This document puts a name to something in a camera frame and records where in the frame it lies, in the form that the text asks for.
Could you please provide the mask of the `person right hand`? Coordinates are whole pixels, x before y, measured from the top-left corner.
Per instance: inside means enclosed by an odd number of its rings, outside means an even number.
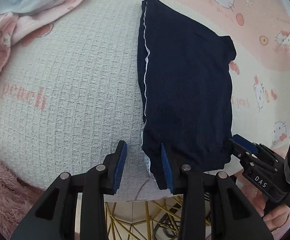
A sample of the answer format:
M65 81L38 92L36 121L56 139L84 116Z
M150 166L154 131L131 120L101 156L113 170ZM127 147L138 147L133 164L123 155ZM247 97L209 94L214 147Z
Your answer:
M283 226L287 222L290 214L290 208L284 204L276 207L272 211L269 211L265 215L264 210L266 207L266 202L263 194L258 194L252 201L252 205L263 218L263 221L266 223L270 231L276 230L277 228Z

